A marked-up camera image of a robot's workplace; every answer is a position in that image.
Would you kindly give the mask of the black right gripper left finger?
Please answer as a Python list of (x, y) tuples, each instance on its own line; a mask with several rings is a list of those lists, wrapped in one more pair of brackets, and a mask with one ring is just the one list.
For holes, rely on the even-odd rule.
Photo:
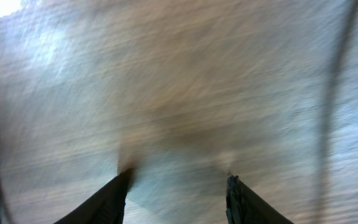
[(123, 224), (134, 168), (121, 172), (55, 224)]

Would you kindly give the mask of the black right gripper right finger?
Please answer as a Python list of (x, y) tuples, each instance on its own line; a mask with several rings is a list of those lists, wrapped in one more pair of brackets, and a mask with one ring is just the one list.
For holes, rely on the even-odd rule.
[(229, 224), (293, 224), (237, 175), (227, 177), (226, 216)]

